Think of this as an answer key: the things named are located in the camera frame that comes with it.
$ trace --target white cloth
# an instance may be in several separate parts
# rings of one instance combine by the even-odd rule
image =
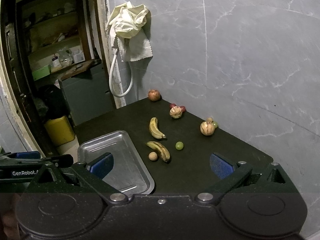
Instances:
[[[130,2],[113,9],[106,31],[110,34],[112,48],[119,48],[122,60],[137,61],[152,57],[150,42],[142,30],[148,12],[145,5],[134,7]]]

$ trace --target hand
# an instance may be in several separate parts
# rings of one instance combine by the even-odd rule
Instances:
[[[12,209],[5,213],[1,218],[2,225],[0,224],[0,240],[5,240],[5,235],[10,240],[20,239],[18,221],[15,215],[15,207],[19,199],[20,196],[18,194],[13,194],[11,202]]]

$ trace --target stainless steel tray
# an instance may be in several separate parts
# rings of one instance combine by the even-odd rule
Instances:
[[[104,182],[128,197],[151,193],[155,182],[126,131],[119,130],[83,143],[78,148],[78,161],[89,163],[106,152],[113,155],[114,166],[102,179]]]

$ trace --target black table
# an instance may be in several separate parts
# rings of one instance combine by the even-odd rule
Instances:
[[[212,136],[202,135],[203,120],[191,113],[185,112],[180,119],[173,119],[169,115],[169,104],[165,100],[151,102],[145,98],[96,117],[75,127],[79,144],[113,131],[127,131],[155,181],[156,193],[198,193],[219,181],[209,165],[213,152],[235,163],[246,161],[256,167],[266,167],[273,162],[270,156],[219,128]],[[145,143],[156,141],[149,133],[152,117],[157,117],[159,128],[167,137],[161,143],[170,152],[169,164],[148,159],[152,150]],[[178,141],[184,143],[181,151],[175,148]]]

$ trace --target green grape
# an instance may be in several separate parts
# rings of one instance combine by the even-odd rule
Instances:
[[[182,150],[183,149],[183,142],[177,142],[176,143],[176,149],[177,150]]]
[[[212,124],[213,124],[213,127],[214,127],[215,129],[218,127],[218,123],[217,123],[217,122],[213,121]]]

